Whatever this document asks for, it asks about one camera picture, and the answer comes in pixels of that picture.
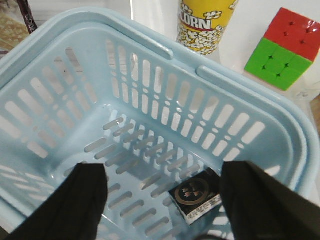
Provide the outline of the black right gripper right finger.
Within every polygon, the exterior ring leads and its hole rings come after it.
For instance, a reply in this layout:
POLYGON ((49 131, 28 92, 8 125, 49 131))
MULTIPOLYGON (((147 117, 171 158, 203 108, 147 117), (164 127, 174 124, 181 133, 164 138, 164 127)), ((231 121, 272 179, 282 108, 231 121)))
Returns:
POLYGON ((225 162, 220 195, 236 240, 318 240, 320 208, 249 161, 225 162))

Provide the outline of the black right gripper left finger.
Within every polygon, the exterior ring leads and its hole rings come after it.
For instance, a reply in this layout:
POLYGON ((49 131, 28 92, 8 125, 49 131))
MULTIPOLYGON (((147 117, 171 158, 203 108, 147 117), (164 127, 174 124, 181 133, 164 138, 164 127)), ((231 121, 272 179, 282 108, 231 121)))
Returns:
POLYGON ((94 240, 108 197, 101 163, 78 163, 8 240, 94 240))

